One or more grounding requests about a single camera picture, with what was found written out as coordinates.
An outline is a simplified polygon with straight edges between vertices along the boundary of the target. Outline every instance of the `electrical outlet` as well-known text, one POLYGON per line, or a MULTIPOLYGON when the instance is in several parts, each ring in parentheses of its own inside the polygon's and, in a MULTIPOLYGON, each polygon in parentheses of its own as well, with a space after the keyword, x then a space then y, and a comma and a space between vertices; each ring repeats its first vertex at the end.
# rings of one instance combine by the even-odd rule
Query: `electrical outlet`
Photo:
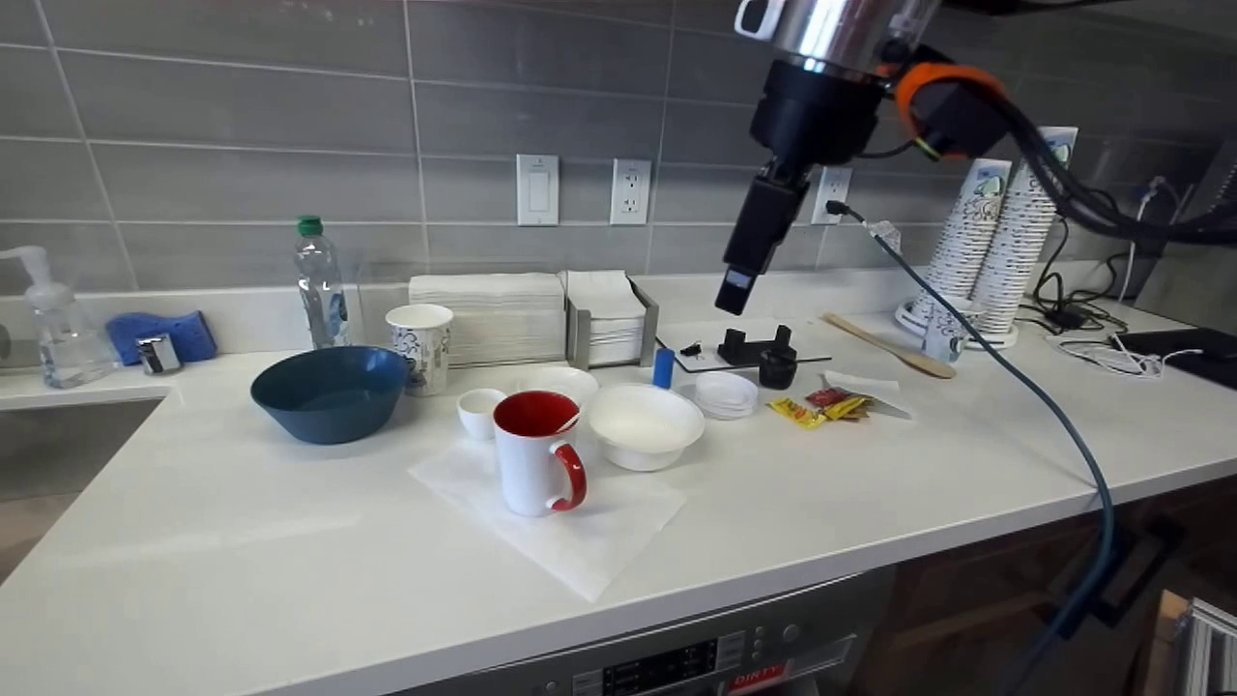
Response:
POLYGON ((558 225, 558 154, 513 154, 513 225, 558 225))
POLYGON ((849 165, 819 165, 811 225, 840 225, 844 217, 833 217, 825 206, 847 199, 847 196, 849 196, 849 165))
POLYGON ((611 225, 648 219, 648 172, 647 158, 616 158, 611 165, 611 225))

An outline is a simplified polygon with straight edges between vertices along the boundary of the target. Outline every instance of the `mug handle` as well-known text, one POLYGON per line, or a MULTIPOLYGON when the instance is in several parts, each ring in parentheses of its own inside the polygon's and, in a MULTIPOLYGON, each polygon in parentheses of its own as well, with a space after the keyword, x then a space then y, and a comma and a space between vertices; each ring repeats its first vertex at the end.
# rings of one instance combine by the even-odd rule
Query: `mug handle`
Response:
POLYGON ((550 500, 550 509, 578 509, 588 496, 588 470, 583 461, 571 446, 558 440, 552 447, 558 466, 569 474, 571 496, 569 500, 550 500))

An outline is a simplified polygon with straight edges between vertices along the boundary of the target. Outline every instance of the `soap dispenser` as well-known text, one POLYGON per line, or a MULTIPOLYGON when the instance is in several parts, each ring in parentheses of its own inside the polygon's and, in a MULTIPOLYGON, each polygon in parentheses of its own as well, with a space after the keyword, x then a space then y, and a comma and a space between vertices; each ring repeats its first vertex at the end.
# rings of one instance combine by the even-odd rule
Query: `soap dispenser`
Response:
POLYGON ((26 301, 39 326, 43 384, 65 389, 107 376, 116 366, 111 342, 74 290, 52 278, 48 247, 12 247, 0 260, 20 260, 32 273, 26 301))

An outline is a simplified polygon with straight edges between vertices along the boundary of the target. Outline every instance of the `electronic device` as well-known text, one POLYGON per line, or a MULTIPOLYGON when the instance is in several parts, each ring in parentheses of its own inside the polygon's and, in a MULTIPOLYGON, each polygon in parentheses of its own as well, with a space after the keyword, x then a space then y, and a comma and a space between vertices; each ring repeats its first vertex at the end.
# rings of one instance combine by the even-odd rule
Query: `electronic device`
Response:
POLYGON ((888 589, 895 572, 883 567, 405 696, 742 696, 797 679, 844 693, 888 589))

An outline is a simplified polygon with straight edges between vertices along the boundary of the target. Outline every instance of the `sink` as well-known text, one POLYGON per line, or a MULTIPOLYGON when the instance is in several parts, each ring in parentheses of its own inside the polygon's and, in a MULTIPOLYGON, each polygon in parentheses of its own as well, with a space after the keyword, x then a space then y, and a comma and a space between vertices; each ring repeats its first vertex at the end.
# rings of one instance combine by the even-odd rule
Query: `sink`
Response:
POLYGON ((0 584, 154 403, 0 408, 0 584))

